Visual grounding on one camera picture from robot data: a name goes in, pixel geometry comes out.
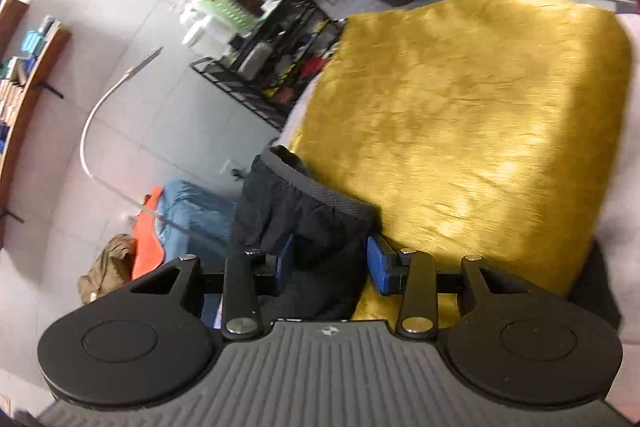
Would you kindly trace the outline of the dark navy quilted jacket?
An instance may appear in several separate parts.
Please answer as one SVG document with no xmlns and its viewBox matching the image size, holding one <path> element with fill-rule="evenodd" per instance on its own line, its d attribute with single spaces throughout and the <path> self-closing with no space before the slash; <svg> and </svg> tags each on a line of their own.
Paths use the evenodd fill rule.
<svg viewBox="0 0 640 427">
<path fill-rule="evenodd" d="M 316 181 L 278 145 L 254 158 L 228 247 L 278 258 L 279 294 L 259 299 L 262 321 L 348 320 L 368 276 L 367 240 L 379 229 L 378 208 Z"/>
</svg>

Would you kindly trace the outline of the orange garment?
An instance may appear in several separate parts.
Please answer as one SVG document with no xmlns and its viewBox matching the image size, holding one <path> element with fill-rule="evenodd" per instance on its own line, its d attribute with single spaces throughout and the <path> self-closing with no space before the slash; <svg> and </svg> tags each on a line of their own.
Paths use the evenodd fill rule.
<svg viewBox="0 0 640 427">
<path fill-rule="evenodd" d="M 132 264 L 131 278 L 137 280 L 160 267 L 165 261 L 165 251 L 155 230 L 155 215 L 163 187 L 155 185 L 151 192 L 145 196 L 143 209 L 138 213 L 132 237 L 136 242 L 134 263 Z"/>
</svg>

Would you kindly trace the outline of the olive green puffer jacket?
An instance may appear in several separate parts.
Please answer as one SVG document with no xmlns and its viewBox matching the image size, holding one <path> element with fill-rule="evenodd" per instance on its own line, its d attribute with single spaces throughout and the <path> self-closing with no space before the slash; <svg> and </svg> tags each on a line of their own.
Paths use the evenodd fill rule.
<svg viewBox="0 0 640 427">
<path fill-rule="evenodd" d="M 116 234 L 94 259 L 90 270 L 79 277 L 77 289 L 83 305 L 93 303 L 132 279 L 136 240 L 128 234 Z"/>
</svg>

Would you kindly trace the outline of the mustard yellow velvet garment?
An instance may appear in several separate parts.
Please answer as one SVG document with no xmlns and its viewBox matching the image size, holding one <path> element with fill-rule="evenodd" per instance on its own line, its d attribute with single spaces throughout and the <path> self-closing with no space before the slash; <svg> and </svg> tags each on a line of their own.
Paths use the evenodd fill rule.
<svg viewBox="0 0 640 427">
<path fill-rule="evenodd" d="M 480 255 L 565 296 L 591 247 L 631 71 L 622 24 L 587 3 L 356 14 L 290 147 L 439 268 Z"/>
</svg>

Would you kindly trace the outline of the white pink striped sheet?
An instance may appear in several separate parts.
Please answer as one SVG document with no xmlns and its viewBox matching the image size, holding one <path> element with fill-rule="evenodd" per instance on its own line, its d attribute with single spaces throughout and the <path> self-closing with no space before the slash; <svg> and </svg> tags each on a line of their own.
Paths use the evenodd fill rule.
<svg viewBox="0 0 640 427">
<path fill-rule="evenodd" d="M 625 124 L 614 174 L 601 208 L 596 237 L 604 254 L 610 287 L 622 314 L 623 364 L 608 401 L 639 417 L 639 17 L 618 21 L 632 44 L 632 71 Z"/>
</svg>

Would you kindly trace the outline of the black metal storage cart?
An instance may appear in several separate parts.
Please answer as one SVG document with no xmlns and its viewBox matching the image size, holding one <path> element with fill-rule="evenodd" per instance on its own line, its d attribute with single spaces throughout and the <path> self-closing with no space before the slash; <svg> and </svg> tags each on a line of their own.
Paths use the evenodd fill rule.
<svg viewBox="0 0 640 427">
<path fill-rule="evenodd" d="M 231 39 L 219 58 L 191 69 L 274 129 L 281 130 L 340 40 L 344 22 L 314 0 L 272 0 L 246 37 Z"/>
</svg>

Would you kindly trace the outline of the white pump bottle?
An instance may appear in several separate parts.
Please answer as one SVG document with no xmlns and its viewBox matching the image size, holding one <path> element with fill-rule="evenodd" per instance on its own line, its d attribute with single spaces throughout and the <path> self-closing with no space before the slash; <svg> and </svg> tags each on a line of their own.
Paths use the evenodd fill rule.
<svg viewBox="0 0 640 427">
<path fill-rule="evenodd" d="M 181 43 L 192 48 L 203 39 L 213 39 L 218 43 L 225 43 L 224 26 L 213 15 L 194 9 L 184 9 L 179 16 L 179 22 L 186 28 L 186 34 Z"/>
</svg>

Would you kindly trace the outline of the green bottle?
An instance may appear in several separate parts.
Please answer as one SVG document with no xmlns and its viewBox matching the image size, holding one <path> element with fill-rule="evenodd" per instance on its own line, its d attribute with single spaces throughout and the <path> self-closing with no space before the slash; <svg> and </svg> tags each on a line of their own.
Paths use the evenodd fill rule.
<svg viewBox="0 0 640 427">
<path fill-rule="evenodd" d="M 203 0 L 203 6 L 207 13 L 223 20 L 241 36 L 249 35 L 258 25 L 257 18 L 234 0 Z"/>
</svg>

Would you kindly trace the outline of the teal box on shelf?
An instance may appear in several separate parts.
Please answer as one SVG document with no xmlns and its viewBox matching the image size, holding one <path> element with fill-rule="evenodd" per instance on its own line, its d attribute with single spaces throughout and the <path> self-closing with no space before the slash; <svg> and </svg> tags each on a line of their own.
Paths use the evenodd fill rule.
<svg viewBox="0 0 640 427">
<path fill-rule="evenodd" d="M 38 56 L 45 44 L 45 35 L 40 31 L 29 29 L 21 42 L 21 52 L 28 56 Z"/>
</svg>

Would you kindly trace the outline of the lower wooden wall shelf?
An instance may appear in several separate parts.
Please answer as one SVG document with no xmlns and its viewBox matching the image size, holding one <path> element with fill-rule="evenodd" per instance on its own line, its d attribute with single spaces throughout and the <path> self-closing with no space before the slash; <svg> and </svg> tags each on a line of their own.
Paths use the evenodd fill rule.
<svg viewBox="0 0 640 427">
<path fill-rule="evenodd" d="M 49 90 L 59 98 L 64 98 L 61 92 L 48 85 L 48 80 L 68 40 L 70 30 L 60 22 L 54 23 L 17 100 L 16 112 L 9 120 L 8 139 L 1 155 L 1 217 L 11 214 L 9 195 L 15 166 L 41 92 Z"/>
</svg>

